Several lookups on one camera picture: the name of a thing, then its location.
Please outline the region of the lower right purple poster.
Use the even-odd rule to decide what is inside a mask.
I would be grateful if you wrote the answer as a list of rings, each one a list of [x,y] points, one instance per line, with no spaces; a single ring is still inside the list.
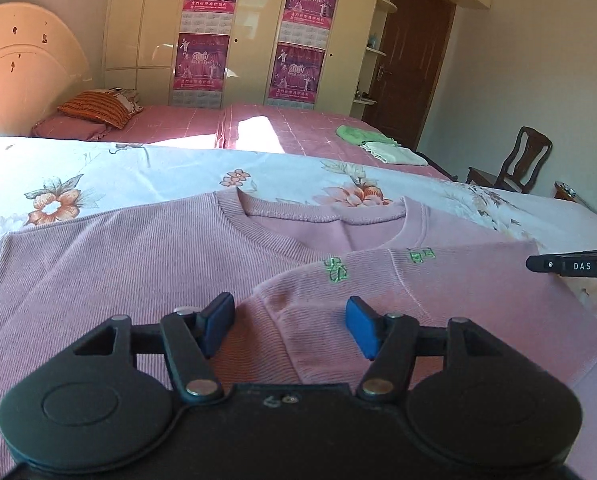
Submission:
[[[323,58],[322,50],[279,42],[266,103],[312,110],[317,99]]]

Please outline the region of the dark wooden chair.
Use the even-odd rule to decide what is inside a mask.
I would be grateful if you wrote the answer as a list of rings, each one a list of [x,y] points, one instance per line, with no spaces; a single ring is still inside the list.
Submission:
[[[467,184],[499,188],[499,190],[529,194],[538,174],[553,149],[552,141],[538,130],[524,126],[519,129],[512,151],[497,174],[469,167]]]

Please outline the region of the white floral bed sheet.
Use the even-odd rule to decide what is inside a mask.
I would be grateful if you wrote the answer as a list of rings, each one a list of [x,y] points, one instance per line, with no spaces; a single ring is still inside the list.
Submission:
[[[76,220],[232,189],[265,202],[316,207],[409,198],[533,242],[538,252],[597,248],[597,217],[579,206],[410,172],[292,155],[0,138],[0,240],[32,222]],[[597,280],[560,280],[597,317]]]

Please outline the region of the white folded cloth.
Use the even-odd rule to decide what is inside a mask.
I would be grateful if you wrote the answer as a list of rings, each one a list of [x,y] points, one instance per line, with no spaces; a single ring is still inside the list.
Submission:
[[[398,144],[367,142],[361,148],[385,165],[427,166],[425,158]]]

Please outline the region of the pink knit sweater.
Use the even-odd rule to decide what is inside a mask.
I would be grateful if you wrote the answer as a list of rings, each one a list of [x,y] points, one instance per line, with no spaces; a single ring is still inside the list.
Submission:
[[[116,314],[138,324],[221,292],[236,325],[214,370],[225,385],[357,385],[368,363],[346,302],[424,325],[464,316],[575,390],[583,430],[568,465],[597,479],[597,317],[513,240],[409,198],[298,206],[223,190],[41,224],[0,240],[0,400]],[[0,477],[12,465],[0,436]]]

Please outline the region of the upper right purple poster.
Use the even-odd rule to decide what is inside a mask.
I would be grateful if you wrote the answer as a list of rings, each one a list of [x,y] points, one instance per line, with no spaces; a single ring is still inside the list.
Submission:
[[[285,0],[279,41],[327,50],[336,0]]]

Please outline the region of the pink checked bed cover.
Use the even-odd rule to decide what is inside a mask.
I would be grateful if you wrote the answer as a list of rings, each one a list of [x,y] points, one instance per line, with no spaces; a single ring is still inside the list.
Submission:
[[[421,176],[454,180],[427,157],[420,165],[384,164],[338,133],[376,133],[360,119],[269,105],[236,104],[224,110],[167,105],[144,107],[121,129],[56,112],[33,125],[33,138],[126,144],[172,141],[189,148],[291,154],[352,162]]]

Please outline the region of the cream wardrobe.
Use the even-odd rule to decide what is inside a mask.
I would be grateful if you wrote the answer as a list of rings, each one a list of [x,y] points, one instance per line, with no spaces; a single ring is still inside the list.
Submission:
[[[396,9],[395,0],[110,0],[104,82],[148,104],[346,115],[361,105],[383,18]]]

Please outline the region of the lower left purple poster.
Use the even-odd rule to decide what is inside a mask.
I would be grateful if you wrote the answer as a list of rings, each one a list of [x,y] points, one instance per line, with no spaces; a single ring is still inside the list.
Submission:
[[[224,91],[229,37],[181,34],[178,38],[172,106],[219,110]]]

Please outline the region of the green folded cloth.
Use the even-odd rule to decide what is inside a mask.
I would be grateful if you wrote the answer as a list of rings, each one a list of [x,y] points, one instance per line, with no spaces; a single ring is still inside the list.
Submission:
[[[379,131],[363,130],[356,127],[346,125],[339,126],[336,129],[336,134],[341,140],[356,146],[362,146],[367,143],[381,143],[387,145],[397,145],[398,142],[389,136],[385,136]]]

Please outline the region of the dark brown door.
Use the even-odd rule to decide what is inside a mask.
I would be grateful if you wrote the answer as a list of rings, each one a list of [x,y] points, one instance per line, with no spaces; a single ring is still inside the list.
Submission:
[[[415,151],[431,107],[455,18],[448,0],[391,0],[382,54],[370,86],[375,103],[363,120]]]

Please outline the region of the orange striped pillow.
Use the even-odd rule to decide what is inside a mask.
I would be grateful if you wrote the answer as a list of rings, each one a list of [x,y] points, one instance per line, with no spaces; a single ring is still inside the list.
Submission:
[[[125,128],[130,119],[142,110],[139,93],[125,88],[82,91],[58,106],[58,111],[64,115],[102,122],[116,129]]]

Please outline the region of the cream wooden headboard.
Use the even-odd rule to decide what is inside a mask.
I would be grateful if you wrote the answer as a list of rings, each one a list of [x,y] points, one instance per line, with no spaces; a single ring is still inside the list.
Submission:
[[[0,4],[0,136],[26,136],[63,102],[92,90],[84,50],[56,14]]]

